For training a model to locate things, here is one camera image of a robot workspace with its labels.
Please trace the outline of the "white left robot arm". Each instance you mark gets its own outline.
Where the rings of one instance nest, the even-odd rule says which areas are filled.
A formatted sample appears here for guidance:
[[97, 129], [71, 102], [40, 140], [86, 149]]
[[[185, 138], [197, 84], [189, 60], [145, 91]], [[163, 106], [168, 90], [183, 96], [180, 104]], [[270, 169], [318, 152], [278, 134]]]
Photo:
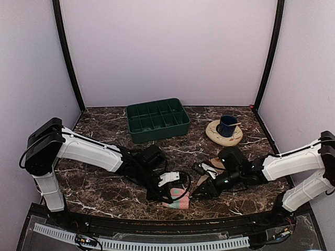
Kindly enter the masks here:
[[143, 150], [130, 150], [104, 144], [73, 132], [63, 126], [60, 118], [52, 118], [29, 136], [19, 167], [33, 177], [47, 208], [54, 212], [53, 219], [63, 228], [72, 226], [74, 217], [66, 210], [65, 198], [54, 173], [54, 166], [61, 158], [100, 167], [123, 176], [145, 188], [149, 201], [173, 204], [188, 196], [188, 190], [174, 196], [169, 185], [177, 181], [191, 184], [191, 177], [186, 172], [155, 171], [159, 165], [168, 163], [164, 153], [156, 145]]

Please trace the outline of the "pink patterned sock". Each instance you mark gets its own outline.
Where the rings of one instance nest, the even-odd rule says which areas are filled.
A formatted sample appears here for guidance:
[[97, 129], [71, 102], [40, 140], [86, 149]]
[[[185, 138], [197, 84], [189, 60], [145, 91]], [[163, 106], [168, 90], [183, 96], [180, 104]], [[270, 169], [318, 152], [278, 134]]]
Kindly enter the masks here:
[[189, 209], [189, 192], [181, 188], [171, 188], [171, 197], [174, 200], [171, 204], [163, 202], [162, 205], [166, 208], [187, 210]]

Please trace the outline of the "beige sock with olive toe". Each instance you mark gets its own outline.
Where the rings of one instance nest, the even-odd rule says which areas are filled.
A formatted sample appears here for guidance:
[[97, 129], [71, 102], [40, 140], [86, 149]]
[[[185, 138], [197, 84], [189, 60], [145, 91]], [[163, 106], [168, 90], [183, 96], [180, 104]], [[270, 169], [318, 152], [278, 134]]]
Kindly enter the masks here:
[[200, 186], [207, 178], [210, 177], [214, 179], [226, 170], [219, 158], [203, 161], [198, 164], [197, 167], [200, 171], [200, 179], [197, 182], [197, 186]]

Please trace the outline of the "green compartment tray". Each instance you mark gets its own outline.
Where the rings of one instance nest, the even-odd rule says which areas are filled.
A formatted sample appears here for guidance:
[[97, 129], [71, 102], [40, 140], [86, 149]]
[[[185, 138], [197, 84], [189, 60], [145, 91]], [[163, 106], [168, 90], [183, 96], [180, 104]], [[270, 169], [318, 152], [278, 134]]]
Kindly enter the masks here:
[[135, 144], [186, 135], [191, 122], [177, 98], [129, 105], [126, 114], [128, 130]]

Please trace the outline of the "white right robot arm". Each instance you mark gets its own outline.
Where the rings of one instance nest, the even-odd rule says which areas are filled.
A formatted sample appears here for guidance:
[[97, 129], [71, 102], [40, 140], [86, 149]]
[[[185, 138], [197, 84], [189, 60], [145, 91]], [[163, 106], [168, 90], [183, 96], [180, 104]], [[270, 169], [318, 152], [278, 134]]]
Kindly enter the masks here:
[[225, 170], [211, 173], [192, 193], [195, 199], [213, 199], [234, 185], [263, 185], [278, 178], [314, 170], [314, 173], [294, 188], [279, 194], [267, 222], [278, 227], [287, 215], [316, 198], [334, 190], [334, 134], [321, 133], [320, 138], [299, 149], [283, 154], [268, 154], [249, 161], [236, 146], [227, 147], [218, 154]]

